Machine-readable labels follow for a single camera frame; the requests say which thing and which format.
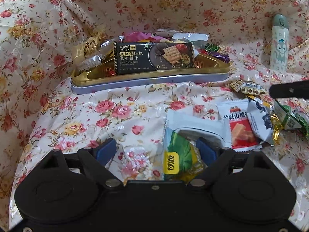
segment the floral backdrop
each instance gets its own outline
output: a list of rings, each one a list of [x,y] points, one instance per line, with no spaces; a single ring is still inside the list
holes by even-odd
[[[10,195],[51,149],[76,152],[108,137],[118,143],[109,170],[123,181],[159,179],[166,110],[217,118],[215,104],[240,97],[235,79],[271,84],[308,79],[308,0],[0,0],[0,226],[20,217]],[[289,20],[287,73],[268,68],[271,18]],[[232,60],[220,83],[159,84],[74,95],[66,79],[71,47],[105,24],[106,38],[159,28],[208,33]],[[272,101],[269,96],[264,100]],[[288,99],[291,107],[304,100]],[[298,193],[291,221],[308,225],[308,143],[284,132],[281,144],[264,152]]]

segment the white and red snack package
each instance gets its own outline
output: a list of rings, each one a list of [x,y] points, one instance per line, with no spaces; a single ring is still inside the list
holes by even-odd
[[[236,152],[262,148],[248,120],[248,104],[248,99],[225,101],[217,104],[220,117],[227,118],[230,122],[232,149]]]

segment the gold tin tray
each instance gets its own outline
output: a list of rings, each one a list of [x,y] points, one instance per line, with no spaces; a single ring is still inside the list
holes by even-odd
[[[143,73],[134,73],[129,75],[118,75],[106,77],[107,71],[114,69],[114,59],[102,63],[100,66],[95,67],[91,71],[84,71],[78,74],[77,70],[72,73],[72,85],[75,87],[87,87],[97,84],[116,83],[119,81],[130,81],[145,78],[158,78],[169,77],[177,75],[193,75],[193,74],[216,74],[216,73],[229,73],[230,63],[224,63],[212,56],[199,54],[195,59],[196,66],[200,68],[192,69],[177,69],[177,70],[160,70]]]

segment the purple candy wrapper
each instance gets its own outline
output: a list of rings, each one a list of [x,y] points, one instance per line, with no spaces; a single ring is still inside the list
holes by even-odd
[[[229,63],[230,62],[229,55],[223,55],[223,54],[221,54],[219,52],[211,52],[211,53],[209,53],[209,55],[213,56],[213,57],[215,57],[215,58],[217,58],[217,59],[219,59],[219,60],[221,60],[221,61],[223,61],[225,63]]]

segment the bottle lid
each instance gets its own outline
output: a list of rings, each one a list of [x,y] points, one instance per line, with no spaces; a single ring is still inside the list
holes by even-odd
[[[273,26],[280,26],[289,29],[289,23],[285,16],[277,14],[272,19]]]

